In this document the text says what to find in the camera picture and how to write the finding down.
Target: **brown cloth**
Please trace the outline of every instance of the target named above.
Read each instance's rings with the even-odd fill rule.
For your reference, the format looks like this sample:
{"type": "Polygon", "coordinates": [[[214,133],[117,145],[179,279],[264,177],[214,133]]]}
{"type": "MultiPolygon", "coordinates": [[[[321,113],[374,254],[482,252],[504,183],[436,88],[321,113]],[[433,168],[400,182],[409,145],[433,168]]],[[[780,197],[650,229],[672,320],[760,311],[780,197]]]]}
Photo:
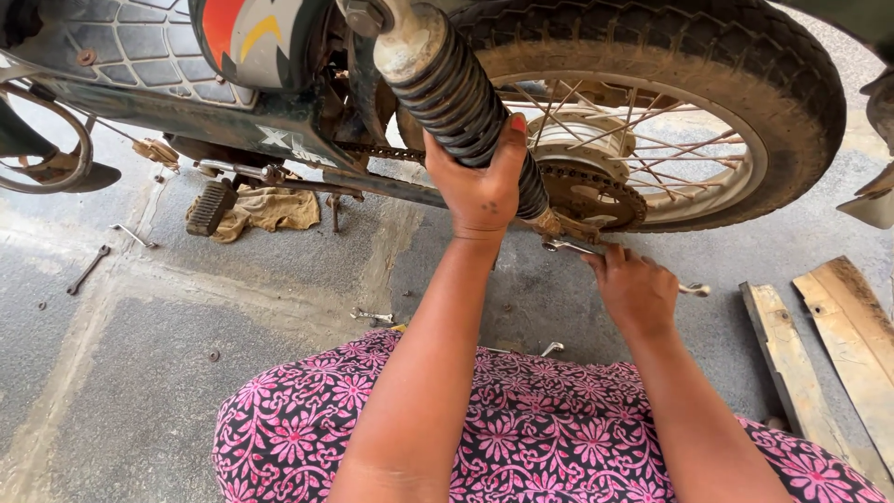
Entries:
{"type": "MultiPolygon", "coordinates": [[[[311,191],[280,187],[240,187],[236,206],[223,214],[221,225],[211,234],[211,241],[232,243],[246,226],[261,227],[269,232],[276,227],[304,230],[320,221],[320,205],[311,191]]],[[[186,210],[186,218],[196,208],[198,197],[186,210]]]]}

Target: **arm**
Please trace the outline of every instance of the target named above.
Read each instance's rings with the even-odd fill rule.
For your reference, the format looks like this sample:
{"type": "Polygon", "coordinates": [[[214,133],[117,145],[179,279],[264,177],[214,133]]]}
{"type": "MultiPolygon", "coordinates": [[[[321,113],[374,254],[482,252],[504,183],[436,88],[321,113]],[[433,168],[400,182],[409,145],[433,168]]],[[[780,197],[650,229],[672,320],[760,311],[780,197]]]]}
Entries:
{"type": "Polygon", "coordinates": [[[426,133],[426,168],[451,210],[454,237],[358,418],[330,503],[447,500],[485,285],[519,205],[526,142],[524,117],[514,115],[491,166],[468,169],[426,133]]]}
{"type": "Polygon", "coordinates": [[[635,251],[583,257],[645,386],[680,503],[790,503],[779,477],[683,346],[674,325],[678,280],[635,251]]]}

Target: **rear wheel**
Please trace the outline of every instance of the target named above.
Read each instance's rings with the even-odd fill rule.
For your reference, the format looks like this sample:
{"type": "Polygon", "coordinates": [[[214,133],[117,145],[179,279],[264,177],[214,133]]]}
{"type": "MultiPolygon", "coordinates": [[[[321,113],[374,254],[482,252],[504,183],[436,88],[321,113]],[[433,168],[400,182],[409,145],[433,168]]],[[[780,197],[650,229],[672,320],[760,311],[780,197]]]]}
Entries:
{"type": "MultiPolygon", "coordinates": [[[[829,55],[764,2],[497,0],[451,20],[504,103],[527,115],[541,163],[640,192],[648,208],[633,232],[782,208],[820,179],[844,134],[829,55]]],[[[546,182],[566,192],[551,193],[557,212],[578,221],[587,198],[604,198],[546,182]]]]}

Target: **hand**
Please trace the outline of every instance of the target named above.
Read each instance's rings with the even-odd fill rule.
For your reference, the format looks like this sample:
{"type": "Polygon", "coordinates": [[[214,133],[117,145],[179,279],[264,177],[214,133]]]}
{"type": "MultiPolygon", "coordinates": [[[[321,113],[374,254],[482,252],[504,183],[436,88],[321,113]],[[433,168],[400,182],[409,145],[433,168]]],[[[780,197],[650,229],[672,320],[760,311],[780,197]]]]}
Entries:
{"type": "Polygon", "coordinates": [[[626,338],[675,333],[679,281],[664,266],[610,244],[605,255],[581,255],[596,273],[605,310],[626,338]]]}
{"type": "Polygon", "coordinates": [[[460,166],[434,137],[426,141],[426,169],[453,217],[453,235],[502,240],[519,209],[519,175],[527,155],[525,116],[513,114],[503,125],[491,165],[460,166]]]}

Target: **red fingernail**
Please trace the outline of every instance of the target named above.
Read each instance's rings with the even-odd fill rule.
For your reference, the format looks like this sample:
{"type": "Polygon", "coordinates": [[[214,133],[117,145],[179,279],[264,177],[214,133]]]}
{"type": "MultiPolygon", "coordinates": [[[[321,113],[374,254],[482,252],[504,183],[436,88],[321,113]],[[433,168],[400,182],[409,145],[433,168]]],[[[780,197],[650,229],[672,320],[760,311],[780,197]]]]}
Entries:
{"type": "Polygon", "coordinates": [[[527,124],[525,124],[525,116],[522,114],[513,115],[511,128],[516,131],[527,132],[527,124]]]}

